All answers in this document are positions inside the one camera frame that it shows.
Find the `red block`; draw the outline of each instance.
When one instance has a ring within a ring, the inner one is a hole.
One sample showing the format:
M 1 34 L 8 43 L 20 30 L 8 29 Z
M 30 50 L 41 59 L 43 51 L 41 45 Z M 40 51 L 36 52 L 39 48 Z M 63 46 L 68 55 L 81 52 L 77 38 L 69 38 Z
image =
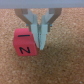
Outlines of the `red block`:
M 15 30 L 13 45 L 18 56 L 37 55 L 37 47 L 34 37 L 28 28 L 20 28 Z

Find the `red cube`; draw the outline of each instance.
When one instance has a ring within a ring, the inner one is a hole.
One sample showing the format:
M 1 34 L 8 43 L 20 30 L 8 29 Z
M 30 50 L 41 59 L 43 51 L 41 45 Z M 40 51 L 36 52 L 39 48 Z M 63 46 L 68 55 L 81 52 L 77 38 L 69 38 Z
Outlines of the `red cube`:
M 20 28 L 15 30 L 13 45 L 18 56 L 37 55 L 37 47 L 34 37 L 28 28 Z

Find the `brown surface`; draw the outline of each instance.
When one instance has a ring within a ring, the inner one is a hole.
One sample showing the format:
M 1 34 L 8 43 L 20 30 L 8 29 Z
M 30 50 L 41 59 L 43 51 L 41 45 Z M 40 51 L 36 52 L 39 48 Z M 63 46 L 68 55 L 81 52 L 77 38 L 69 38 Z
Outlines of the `brown surface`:
M 41 16 L 47 9 L 32 9 Z M 0 9 L 0 84 L 84 84 L 84 9 L 63 9 L 47 35 L 43 51 L 19 57 L 16 28 L 26 28 L 13 9 Z

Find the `speckled tabletop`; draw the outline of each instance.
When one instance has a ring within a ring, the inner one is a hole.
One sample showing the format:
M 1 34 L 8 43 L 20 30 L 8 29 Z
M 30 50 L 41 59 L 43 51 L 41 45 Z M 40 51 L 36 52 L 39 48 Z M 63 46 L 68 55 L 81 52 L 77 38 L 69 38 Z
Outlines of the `speckled tabletop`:
M 38 22 L 47 9 L 31 9 Z M 84 8 L 63 9 L 34 57 L 19 57 L 16 28 L 26 28 L 13 9 L 0 9 L 0 84 L 84 84 Z

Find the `pink block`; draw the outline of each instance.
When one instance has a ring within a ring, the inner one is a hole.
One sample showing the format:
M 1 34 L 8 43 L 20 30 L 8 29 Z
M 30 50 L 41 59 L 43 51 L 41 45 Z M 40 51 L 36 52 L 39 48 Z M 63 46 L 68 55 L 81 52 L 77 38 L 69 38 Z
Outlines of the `pink block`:
M 28 28 L 20 28 L 15 30 L 13 46 L 18 56 L 37 55 L 37 47 L 34 37 Z

